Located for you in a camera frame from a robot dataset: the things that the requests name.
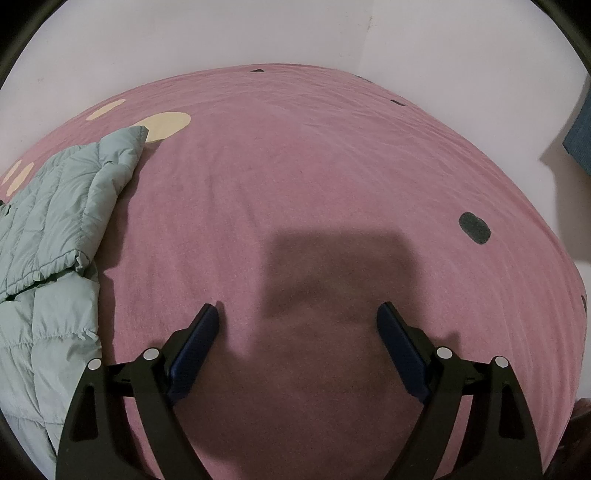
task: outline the black clamp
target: black clamp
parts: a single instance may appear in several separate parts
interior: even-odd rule
[[[463,395],[473,396],[466,434],[453,472],[441,480],[541,480],[534,424],[507,359],[481,364],[436,348],[389,302],[378,309],[377,325],[405,388],[425,405],[385,480],[433,479]],[[135,397],[166,480],[211,480],[172,406],[189,393],[218,330],[217,310],[206,304],[160,350],[108,367],[91,360],[64,424],[57,480],[155,480],[139,467],[122,397]]]

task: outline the white wall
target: white wall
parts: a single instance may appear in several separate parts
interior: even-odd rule
[[[0,90],[0,171],[119,92],[266,62],[359,74],[461,133],[524,191],[591,293],[591,180],[560,145],[587,76],[530,0],[70,0]]]

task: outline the bed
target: bed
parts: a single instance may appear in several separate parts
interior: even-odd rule
[[[419,412],[371,328],[384,300],[465,358],[511,360],[548,465],[578,386],[586,295],[472,144],[351,74],[232,67],[88,109],[22,155],[0,197],[60,150],[130,125],[150,133],[95,258],[102,355],[128,361],[217,303],[222,340],[176,410],[214,478],[383,476]]]

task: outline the dark gray polka dot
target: dark gray polka dot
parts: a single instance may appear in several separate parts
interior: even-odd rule
[[[460,217],[460,227],[477,244],[484,245],[491,237],[491,229],[482,218],[472,212],[464,212]]]

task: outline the wrinkled fabric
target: wrinkled fabric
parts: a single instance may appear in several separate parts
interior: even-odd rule
[[[80,374],[100,356],[93,259],[146,136],[68,148],[0,209],[0,409],[50,479]]]

